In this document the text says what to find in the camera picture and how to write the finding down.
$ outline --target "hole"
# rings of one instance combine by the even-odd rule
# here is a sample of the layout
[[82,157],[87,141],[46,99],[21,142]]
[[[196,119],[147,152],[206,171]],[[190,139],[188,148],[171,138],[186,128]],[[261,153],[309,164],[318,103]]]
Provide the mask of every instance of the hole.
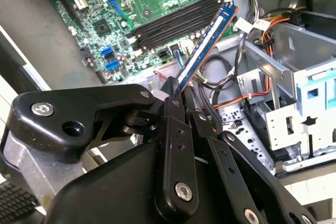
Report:
[[177,131],[179,132],[179,134],[180,134],[181,136],[184,136],[184,134],[185,134],[184,130],[182,130],[182,129],[178,129]]
[[293,130],[293,124],[292,124],[292,117],[289,116],[286,118],[286,124],[287,124],[287,133],[288,135],[291,135],[294,133],[294,130]]
[[103,127],[104,121],[96,121],[93,126],[93,137],[95,139],[100,132],[101,128]]
[[231,167],[229,167],[229,171],[230,171],[231,173],[233,173],[233,174],[236,173],[235,170],[233,170]]
[[69,136],[82,136],[85,132],[84,126],[75,121],[68,121],[62,125],[62,130]]
[[308,99],[318,97],[319,96],[319,90],[318,89],[310,90],[310,91],[308,91],[307,95],[308,95]]
[[311,126],[316,123],[316,118],[311,118],[310,116],[303,122],[304,125]]
[[301,224],[300,219],[298,217],[296,217],[296,215],[293,214],[292,212],[289,213],[289,217],[292,219],[294,224]]

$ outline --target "blue ram module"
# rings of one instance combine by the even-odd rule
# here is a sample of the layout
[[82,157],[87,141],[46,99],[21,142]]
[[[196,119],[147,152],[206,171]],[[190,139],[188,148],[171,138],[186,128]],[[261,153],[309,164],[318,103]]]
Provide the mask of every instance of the blue ram module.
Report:
[[238,10],[238,7],[230,3],[223,4],[218,10],[214,19],[206,29],[205,34],[196,45],[188,61],[184,64],[183,68],[176,77],[179,81],[181,92],[187,86],[191,78],[196,74],[196,71],[214,48],[217,41],[221,38],[223,32],[236,16]]

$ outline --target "screw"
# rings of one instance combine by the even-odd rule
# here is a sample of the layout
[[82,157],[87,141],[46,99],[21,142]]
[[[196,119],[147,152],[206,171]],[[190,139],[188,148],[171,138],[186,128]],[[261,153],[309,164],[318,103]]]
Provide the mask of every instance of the screw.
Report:
[[245,217],[246,217],[246,219],[248,220],[249,223],[259,224],[258,217],[256,216],[256,214],[252,210],[246,208],[244,210],[244,215],[245,215]]
[[157,126],[158,126],[157,124],[152,124],[152,125],[149,126],[149,129],[151,131],[154,131],[157,128]]
[[303,220],[305,221],[306,224],[312,224],[311,221],[310,221],[310,219],[308,219],[307,216],[302,215],[302,218],[303,218]]
[[175,185],[175,192],[178,195],[178,197],[184,201],[190,201],[193,197],[193,194],[191,192],[191,189],[182,182],[179,182]]
[[205,115],[203,115],[203,114],[199,114],[198,116],[199,116],[199,118],[202,119],[203,121],[206,121],[206,117],[205,117]]
[[37,102],[31,107],[35,115],[51,116],[54,113],[54,107],[46,102]]
[[173,104],[174,104],[175,106],[177,106],[177,107],[180,106],[180,102],[179,102],[178,100],[173,100]]
[[235,140],[235,137],[232,136],[231,134],[226,134],[227,138],[231,140],[232,142]]
[[146,97],[146,98],[149,98],[149,94],[145,91],[141,91],[140,94],[143,96],[143,97]]

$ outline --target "black plastic part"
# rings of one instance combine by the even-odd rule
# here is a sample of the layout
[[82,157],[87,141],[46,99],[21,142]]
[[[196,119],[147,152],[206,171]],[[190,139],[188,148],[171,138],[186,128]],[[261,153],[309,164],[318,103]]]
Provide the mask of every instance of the black plastic part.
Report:
[[[231,135],[234,141],[230,140],[228,135]],[[239,168],[244,169],[244,179],[253,181],[250,190],[258,196],[259,207],[264,210],[269,223],[292,223],[291,216],[296,216],[299,223],[306,223],[302,215],[305,215],[312,224],[317,223],[236,136],[224,131],[218,138],[229,146]]]
[[247,223],[244,215],[246,208],[256,214],[260,224],[266,223],[250,195],[228,146],[215,138],[210,121],[202,120],[199,115],[199,112],[190,115],[195,155],[209,162],[209,169],[213,171],[211,178],[214,182],[213,186],[217,188],[218,195],[227,199],[222,203],[226,212],[230,212],[227,223]]
[[[154,203],[157,148],[139,145],[70,182],[55,197],[44,224],[167,223]],[[225,199],[209,179],[208,165],[196,161],[195,166],[200,205],[184,223],[228,223],[230,212],[223,209]]]
[[[53,115],[35,115],[31,107],[37,102],[51,104]],[[153,102],[152,94],[137,84],[25,93],[13,101],[7,125],[25,144],[52,153],[63,163],[76,163],[92,141],[100,113],[124,116],[132,109],[147,109]]]
[[39,203],[30,193],[5,181],[0,184],[0,223],[12,223],[35,211]]

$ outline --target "capacitor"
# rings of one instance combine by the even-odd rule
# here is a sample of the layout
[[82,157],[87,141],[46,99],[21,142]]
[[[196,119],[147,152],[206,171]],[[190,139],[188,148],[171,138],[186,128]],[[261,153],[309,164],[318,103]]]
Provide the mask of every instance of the capacitor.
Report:
[[174,5],[178,5],[179,1],[178,0],[172,0]]
[[199,38],[201,37],[201,32],[200,32],[200,31],[196,31],[196,32],[195,32],[195,37],[196,37],[197,39],[199,39]]
[[108,72],[105,72],[105,78],[108,80],[108,79],[111,79],[111,74],[108,73]]
[[189,35],[189,38],[190,38],[191,40],[194,40],[194,39],[195,39],[195,34],[194,34],[194,33],[191,33],[191,34]]
[[125,28],[125,27],[127,27],[127,22],[126,21],[122,21],[120,23],[120,25],[121,25],[122,28]]

